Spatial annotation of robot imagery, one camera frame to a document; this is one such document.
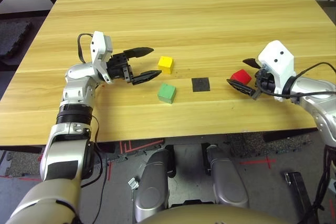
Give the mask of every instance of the yellow cube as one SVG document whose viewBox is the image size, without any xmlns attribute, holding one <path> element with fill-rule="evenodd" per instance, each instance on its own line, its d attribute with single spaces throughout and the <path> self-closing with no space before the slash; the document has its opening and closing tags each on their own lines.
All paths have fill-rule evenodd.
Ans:
<svg viewBox="0 0 336 224">
<path fill-rule="evenodd" d="M 158 68 L 164 73 L 172 73 L 173 71 L 173 58 L 167 56 L 161 56 L 158 64 Z"/>
</svg>

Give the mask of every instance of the red cube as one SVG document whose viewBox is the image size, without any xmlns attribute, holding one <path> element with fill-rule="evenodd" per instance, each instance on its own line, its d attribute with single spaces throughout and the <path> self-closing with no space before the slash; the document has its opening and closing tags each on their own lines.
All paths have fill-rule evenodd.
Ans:
<svg viewBox="0 0 336 224">
<path fill-rule="evenodd" d="M 244 69 L 240 69 L 231 76 L 231 79 L 247 85 L 252 78 Z"/>
</svg>

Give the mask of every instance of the wood grain tabletop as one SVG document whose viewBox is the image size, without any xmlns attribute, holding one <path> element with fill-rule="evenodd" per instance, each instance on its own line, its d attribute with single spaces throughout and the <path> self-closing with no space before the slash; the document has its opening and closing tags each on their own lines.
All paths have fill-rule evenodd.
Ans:
<svg viewBox="0 0 336 224">
<path fill-rule="evenodd" d="M 242 60 L 276 39 L 294 55 L 296 72 L 336 65 L 335 25 L 314 0 L 57 0 L 0 102 L 0 145 L 46 144 L 65 73 L 80 63 L 77 36 L 95 30 L 111 36 L 113 53 L 155 49 L 130 60 L 134 74 L 157 69 L 161 56 L 175 63 L 172 74 L 147 83 L 97 89 L 99 141 L 314 127 L 303 108 L 266 95 L 254 101 L 226 79 L 239 69 L 253 76 Z M 89 43 L 81 40 L 87 61 Z M 336 82 L 324 66 L 307 76 Z M 209 78 L 209 92 L 193 92 L 197 77 Z M 158 100 L 162 83 L 176 86 L 173 104 Z"/>
</svg>

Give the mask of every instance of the green cube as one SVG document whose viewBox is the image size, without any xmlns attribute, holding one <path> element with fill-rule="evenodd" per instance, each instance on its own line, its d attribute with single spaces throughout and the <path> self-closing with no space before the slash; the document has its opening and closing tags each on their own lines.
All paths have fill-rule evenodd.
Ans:
<svg viewBox="0 0 336 224">
<path fill-rule="evenodd" d="M 176 87 L 164 83 L 161 85 L 160 90 L 157 94 L 157 97 L 160 101 L 173 103 L 176 94 Z"/>
</svg>

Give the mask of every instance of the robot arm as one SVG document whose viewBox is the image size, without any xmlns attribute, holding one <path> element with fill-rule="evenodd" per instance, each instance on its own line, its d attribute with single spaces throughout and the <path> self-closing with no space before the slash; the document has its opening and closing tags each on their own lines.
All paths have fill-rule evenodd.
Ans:
<svg viewBox="0 0 336 224">
<path fill-rule="evenodd" d="M 257 90 L 236 80 L 227 81 L 255 100 L 261 93 L 272 95 L 278 101 L 290 98 L 294 104 L 300 105 L 313 116 L 324 143 L 336 147 L 336 85 L 302 77 L 306 71 L 296 75 L 293 59 L 289 50 L 275 40 L 262 50 L 257 60 L 243 61 L 259 69 L 256 73 Z"/>
<path fill-rule="evenodd" d="M 142 57 L 152 48 L 134 48 L 113 55 L 109 36 L 95 31 L 90 52 L 92 62 L 72 66 L 40 164 L 43 182 L 33 187 L 12 213 L 9 223 L 81 223 L 78 217 L 80 183 L 93 172 L 95 149 L 91 118 L 96 87 L 122 78 L 133 85 L 149 81 L 161 71 L 133 76 L 129 58 Z"/>
</svg>

